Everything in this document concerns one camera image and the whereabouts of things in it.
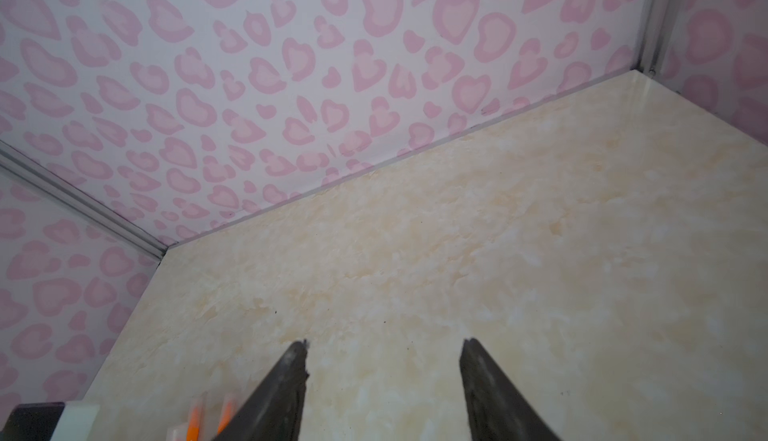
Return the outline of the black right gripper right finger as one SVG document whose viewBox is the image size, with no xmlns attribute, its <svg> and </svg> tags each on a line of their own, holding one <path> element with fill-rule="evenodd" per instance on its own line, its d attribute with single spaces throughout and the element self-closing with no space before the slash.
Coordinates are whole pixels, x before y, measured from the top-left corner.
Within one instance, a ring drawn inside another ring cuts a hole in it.
<svg viewBox="0 0 768 441">
<path fill-rule="evenodd" d="M 459 366 L 472 440 L 559 440 L 477 339 L 464 340 Z"/>
</svg>

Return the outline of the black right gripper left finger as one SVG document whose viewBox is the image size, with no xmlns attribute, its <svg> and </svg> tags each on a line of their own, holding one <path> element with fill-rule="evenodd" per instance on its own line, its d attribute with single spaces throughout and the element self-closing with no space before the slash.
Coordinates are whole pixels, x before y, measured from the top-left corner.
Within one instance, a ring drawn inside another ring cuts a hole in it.
<svg viewBox="0 0 768 441">
<path fill-rule="evenodd" d="M 294 341 L 215 441 L 299 439 L 306 383 L 308 341 Z"/>
</svg>

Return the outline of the orange marker pen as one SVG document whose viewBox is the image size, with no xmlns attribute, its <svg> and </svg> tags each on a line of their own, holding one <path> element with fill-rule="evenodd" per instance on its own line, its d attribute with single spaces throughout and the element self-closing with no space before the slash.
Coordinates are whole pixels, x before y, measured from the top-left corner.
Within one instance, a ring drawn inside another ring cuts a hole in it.
<svg viewBox="0 0 768 441">
<path fill-rule="evenodd" d="M 217 432 L 216 434 L 219 435 L 223 432 L 223 430 L 228 426 L 228 424 L 231 422 L 232 418 L 237 412 L 237 395 L 235 393 L 228 393 L 225 395 L 219 421 L 217 425 Z"/>
<path fill-rule="evenodd" d="M 198 441 L 201 431 L 203 415 L 203 401 L 201 399 L 196 400 L 191 406 L 188 412 L 187 430 L 185 434 L 186 441 Z"/>
</svg>

